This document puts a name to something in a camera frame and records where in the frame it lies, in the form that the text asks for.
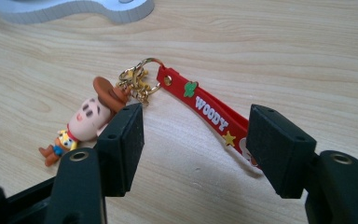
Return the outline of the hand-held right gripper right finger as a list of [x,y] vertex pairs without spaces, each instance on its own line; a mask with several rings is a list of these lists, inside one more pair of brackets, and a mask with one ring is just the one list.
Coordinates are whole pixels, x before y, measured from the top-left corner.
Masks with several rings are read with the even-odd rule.
[[246,147],[276,193],[308,193],[309,224],[358,224],[358,160],[317,142],[278,111],[252,105]]

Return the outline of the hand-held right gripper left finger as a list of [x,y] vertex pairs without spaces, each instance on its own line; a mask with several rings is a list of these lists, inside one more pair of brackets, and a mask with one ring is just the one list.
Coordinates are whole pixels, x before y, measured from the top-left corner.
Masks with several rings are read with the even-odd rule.
[[61,158],[45,224],[106,224],[105,199],[131,190],[144,144],[143,107],[127,105],[94,147],[78,148]]

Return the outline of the white curved stand base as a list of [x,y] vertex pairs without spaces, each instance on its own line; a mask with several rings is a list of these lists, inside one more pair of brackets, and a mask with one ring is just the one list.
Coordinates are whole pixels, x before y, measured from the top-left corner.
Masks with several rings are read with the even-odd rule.
[[154,8],[154,0],[0,0],[0,17],[13,23],[32,24],[94,13],[123,24],[142,20]]

